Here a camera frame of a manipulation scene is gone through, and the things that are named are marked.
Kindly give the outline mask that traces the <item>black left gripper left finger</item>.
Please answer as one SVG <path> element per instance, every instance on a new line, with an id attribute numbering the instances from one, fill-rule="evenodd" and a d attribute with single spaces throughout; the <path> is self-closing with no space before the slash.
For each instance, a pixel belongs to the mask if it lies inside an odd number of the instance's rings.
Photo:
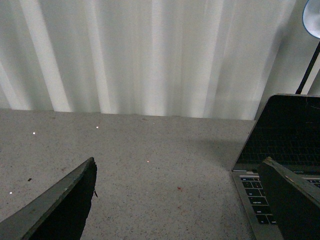
<path id="1" fill-rule="evenodd" d="M 0 223 L 2 240 L 79 240 L 95 194 L 93 157 Z"/>

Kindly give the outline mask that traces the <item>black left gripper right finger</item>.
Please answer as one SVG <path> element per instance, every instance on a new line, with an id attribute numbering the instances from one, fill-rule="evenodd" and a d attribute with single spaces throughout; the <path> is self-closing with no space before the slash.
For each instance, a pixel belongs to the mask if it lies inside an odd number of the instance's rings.
<path id="1" fill-rule="evenodd" d="M 285 240 L 320 238 L 320 188 L 267 157 L 258 174 Z"/>

